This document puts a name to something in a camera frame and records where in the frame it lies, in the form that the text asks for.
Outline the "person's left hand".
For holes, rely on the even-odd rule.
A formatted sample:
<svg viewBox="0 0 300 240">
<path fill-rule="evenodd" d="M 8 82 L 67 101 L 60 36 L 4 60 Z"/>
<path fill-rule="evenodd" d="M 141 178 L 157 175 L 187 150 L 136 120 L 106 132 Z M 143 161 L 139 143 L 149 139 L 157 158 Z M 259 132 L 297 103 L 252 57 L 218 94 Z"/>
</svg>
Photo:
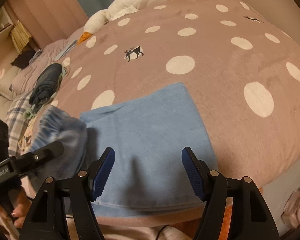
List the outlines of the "person's left hand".
<svg viewBox="0 0 300 240">
<path fill-rule="evenodd" d="M 16 220 L 14 221 L 14 226 L 18 229 L 21 229 L 23 226 L 23 223 L 25 221 L 25 218 L 27 216 L 27 212 L 29 211 L 29 208 L 31 206 L 31 202 L 27 197 L 27 194 L 23 187 L 20 188 L 19 193 L 16 198 L 16 207 L 11 212 L 12 217 L 14 217 Z M 7 212 L 4 210 L 4 208 L 0 205 L 0 217 L 3 220 L 11 221 L 11 218 L 8 216 Z"/>
</svg>

